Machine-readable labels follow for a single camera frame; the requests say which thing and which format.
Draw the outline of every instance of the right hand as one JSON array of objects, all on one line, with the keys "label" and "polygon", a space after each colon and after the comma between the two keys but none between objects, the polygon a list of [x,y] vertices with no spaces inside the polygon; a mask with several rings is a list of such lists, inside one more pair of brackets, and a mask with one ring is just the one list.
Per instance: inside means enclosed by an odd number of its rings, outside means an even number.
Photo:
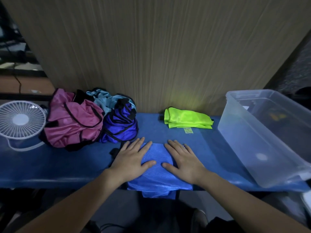
[{"label": "right hand", "polygon": [[190,184],[200,185],[202,179],[211,173],[203,166],[188,145],[184,144],[183,146],[176,140],[168,140],[168,144],[164,144],[164,146],[175,159],[178,168],[169,163],[163,163],[162,166],[180,179]]}]

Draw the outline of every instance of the fan grille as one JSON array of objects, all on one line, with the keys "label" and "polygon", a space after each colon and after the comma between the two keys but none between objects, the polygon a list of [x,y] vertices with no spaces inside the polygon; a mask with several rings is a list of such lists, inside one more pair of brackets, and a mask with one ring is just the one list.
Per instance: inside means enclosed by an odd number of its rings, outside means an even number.
[{"label": "fan grille", "polygon": [[30,101],[11,101],[0,106],[0,135],[26,139],[37,135],[45,126],[43,109]]}]

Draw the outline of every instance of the plastic storage container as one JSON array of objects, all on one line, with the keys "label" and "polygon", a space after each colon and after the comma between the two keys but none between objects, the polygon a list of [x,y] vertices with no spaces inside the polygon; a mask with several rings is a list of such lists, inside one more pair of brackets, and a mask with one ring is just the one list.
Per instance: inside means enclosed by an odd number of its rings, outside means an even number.
[{"label": "plastic storage container", "polygon": [[231,91],[218,129],[261,187],[310,178],[311,111],[273,90]]}]

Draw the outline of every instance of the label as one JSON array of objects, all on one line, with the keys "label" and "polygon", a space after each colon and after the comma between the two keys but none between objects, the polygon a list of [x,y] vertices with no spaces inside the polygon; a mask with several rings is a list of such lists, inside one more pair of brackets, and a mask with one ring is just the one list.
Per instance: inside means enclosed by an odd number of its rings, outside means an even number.
[{"label": "label", "polygon": [[193,133],[191,127],[185,127],[184,130],[185,130],[185,133]]}]

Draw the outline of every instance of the blue table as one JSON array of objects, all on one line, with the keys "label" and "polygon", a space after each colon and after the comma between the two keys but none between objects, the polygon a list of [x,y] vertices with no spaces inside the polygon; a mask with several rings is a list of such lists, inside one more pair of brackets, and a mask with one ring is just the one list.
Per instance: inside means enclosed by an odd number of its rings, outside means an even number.
[{"label": "blue table", "polygon": [[[206,168],[245,191],[305,192],[310,189],[304,181],[268,189],[259,187],[217,130],[220,117],[212,118],[215,120],[213,129],[192,128],[193,134],[186,134],[183,128],[169,129],[159,120],[158,114],[138,113],[138,137],[161,144],[168,139],[188,144]],[[38,142],[37,138],[31,138],[11,141],[11,145],[24,148]],[[109,152],[119,146],[119,143],[94,143],[68,152],[43,145],[31,151],[16,152],[0,137],[0,187],[80,188],[108,167]]]}]

